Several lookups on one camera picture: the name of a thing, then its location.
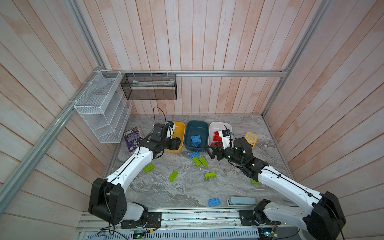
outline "black wire mesh basket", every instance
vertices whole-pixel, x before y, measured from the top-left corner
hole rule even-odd
[[[121,81],[128,100],[176,100],[176,74],[126,73]]]

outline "white wire mesh shelf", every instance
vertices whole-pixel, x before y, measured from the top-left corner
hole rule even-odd
[[[117,122],[114,132],[98,137],[100,142],[104,143],[118,143],[121,140],[122,134],[124,132],[125,125],[127,124],[128,116],[132,110],[132,105],[129,108],[123,108],[121,116]]]
[[[76,102],[75,109],[81,114],[104,114],[121,80],[119,71],[99,71]]]
[[[126,107],[124,92],[115,93],[120,81],[119,71],[100,71],[75,105],[80,116],[103,143],[120,142],[132,110],[131,102]]]

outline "yellow bowl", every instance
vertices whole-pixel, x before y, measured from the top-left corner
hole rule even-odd
[[[184,144],[184,134],[185,134],[185,124],[182,122],[176,122],[173,121],[173,123],[176,125],[175,131],[174,131],[174,137],[178,137],[181,139],[181,144],[178,150],[169,150],[165,149],[165,152],[181,152],[181,149],[183,148]]]

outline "green lego brick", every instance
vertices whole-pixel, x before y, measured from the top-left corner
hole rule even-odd
[[[199,158],[199,160],[203,164],[204,167],[208,166],[208,162],[204,157]]]
[[[205,179],[210,179],[210,178],[214,178],[214,177],[216,177],[215,172],[209,172],[209,173],[205,174]]]
[[[176,177],[177,177],[178,174],[179,174],[178,172],[173,171],[172,175],[169,177],[169,180],[170,180],[171,182],[173,182],[173,181],[176,179]]]
[[[145,173],[149,173],[150,171],[152,171],[153,169],[155,169],[155,166],[153,165],[153,163],[151,163],[150,165],[146,166],[144,168],[144,172]]]
[[[252,178],[251,178],[251,182],[252,182],[252,184],[262,184],[262,183],[260,183],[260,182],[256,182],[256,181],[253,180]]]
[[[199,159],[197,157],[193,157],[192,160],[195,162],[196,167],[201,165],[201,162],[199,161]]]

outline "wire basket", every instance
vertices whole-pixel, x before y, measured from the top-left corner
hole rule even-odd
[[[99,71],[75,104],[80,114],[104,114],[122,76],[119,71]]]
[[[75,104],[100,142],[119,143],[132,110],[124,91],[115,93],[122,79],[119,71],[99,71]]]
[[[129,107],[126,107],[127,100],[123,98],[123,94],[123,91],[119,91],[112,96],[104,114],[80,113],[100,142],[119,143],[121,140],[120,133],[132,110],[131,102],[129,102]]]
[[[176,100],[176,74],[126,73],[121,81],[128,100]]]

